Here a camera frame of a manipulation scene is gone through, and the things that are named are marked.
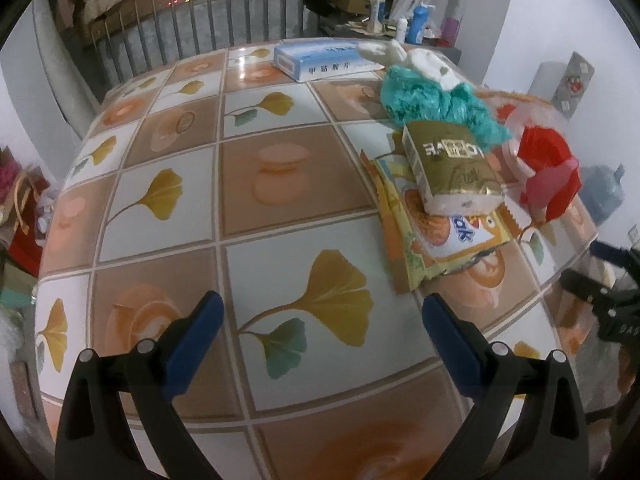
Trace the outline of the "red plastic bag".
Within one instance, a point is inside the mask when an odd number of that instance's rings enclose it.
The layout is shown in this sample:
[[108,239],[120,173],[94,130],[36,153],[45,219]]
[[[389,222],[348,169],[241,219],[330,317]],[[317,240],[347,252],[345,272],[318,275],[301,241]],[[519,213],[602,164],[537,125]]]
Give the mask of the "red plastic bag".
[[545,224],[562,217],[582,187],[579,160],[565,139],[551,128],[525,127],[516,156],[534,172],[521,194],[534,221]]

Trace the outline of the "orange yellow snack bag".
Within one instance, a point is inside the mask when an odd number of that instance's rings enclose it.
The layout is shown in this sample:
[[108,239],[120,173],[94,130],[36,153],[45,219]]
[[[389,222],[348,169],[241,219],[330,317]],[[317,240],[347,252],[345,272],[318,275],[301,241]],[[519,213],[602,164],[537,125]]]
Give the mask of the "orange yellow snack bag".
[[360,162],[375,188],[395,292],[472,266],[514,240],[518,224],[506,205],[484,216],[432,216],[424,210],[408,159],[386,154]]

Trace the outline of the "teal plastic bag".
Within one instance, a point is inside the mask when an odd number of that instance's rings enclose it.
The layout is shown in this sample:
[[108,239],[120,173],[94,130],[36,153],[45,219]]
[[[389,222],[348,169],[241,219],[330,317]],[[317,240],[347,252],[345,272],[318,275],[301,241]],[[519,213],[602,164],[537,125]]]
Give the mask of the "teal plastic bag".
[[465,82],[444,90],[439,82],[426,79],[415,70],[393,65],[383,78],[380,100],[397,127],[417,120],[462,125],[471,131],[483,152],[512,138]]

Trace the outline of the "blue medicine tablet box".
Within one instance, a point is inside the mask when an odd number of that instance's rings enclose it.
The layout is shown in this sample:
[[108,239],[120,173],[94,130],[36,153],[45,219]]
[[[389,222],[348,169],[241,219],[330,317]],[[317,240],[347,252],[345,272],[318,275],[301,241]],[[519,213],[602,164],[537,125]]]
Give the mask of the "blue medicine tablet box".
[[352,40],[309,40],[279,44],[272,64],[297,82],[307,82],[382,70],[381,64],[363,58]]

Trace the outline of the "blue water jug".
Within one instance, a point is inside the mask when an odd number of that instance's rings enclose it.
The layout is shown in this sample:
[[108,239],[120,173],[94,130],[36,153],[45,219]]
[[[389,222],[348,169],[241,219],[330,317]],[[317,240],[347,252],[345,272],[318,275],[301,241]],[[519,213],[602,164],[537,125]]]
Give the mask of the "blue water jug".
[[623,203],[625,193],[622,177],[623,165],[612,169],[609,166],[588,166],[580,170],[582,187],[579,196],[596,226],[600,226]]

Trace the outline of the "patterned tablecloth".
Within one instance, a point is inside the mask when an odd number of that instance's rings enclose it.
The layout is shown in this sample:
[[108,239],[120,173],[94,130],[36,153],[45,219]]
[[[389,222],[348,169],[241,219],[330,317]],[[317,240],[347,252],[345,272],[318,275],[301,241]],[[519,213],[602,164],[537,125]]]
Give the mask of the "patterned tablecloth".
[[365,159],[393,153],[380,72],[298,82],[272,47],[218,50],[106,99],[56,204],[36,304],[44,416],[78,354],[129,351],[206,292],[226,320],[175,409],[227,479],[419,479],[466,404],[421,322],[439,292],[522,356],[575,352],[555,280],[596,234],[581,203],[534,228],[490,154],[520,232],[399,295]]

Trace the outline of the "blue pump bottle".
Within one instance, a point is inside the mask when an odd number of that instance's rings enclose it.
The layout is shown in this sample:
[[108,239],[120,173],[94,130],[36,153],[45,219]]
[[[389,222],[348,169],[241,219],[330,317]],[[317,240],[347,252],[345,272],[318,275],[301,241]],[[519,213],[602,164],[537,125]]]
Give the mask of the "blue pump bottle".
[[407,44],[422,44],[424,38],[424,32],[427,28],[428,18],[430,17],[431,10],[434,9],[432,4],[424,2],[419,3],[412,12],[411,20],[408,24],[406,33]]

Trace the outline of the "small white bottle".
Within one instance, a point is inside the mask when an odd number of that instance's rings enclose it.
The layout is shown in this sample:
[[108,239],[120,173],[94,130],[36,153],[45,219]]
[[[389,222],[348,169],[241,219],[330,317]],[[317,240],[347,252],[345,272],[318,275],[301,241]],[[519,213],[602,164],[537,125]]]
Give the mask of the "small white bottle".
[[396,22],[396,34],[395,39],[403,44],[406,40],[408,29],[408,20],[406,18],[398,18]]

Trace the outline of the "metal bed railing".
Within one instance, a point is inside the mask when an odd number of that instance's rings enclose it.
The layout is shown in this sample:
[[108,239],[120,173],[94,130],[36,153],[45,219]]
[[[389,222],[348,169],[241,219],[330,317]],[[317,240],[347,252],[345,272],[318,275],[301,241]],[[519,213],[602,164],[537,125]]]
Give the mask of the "metal bed railing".
[[91,27],[106,82],[217,49],[313,34],[304,0],[125,0]]

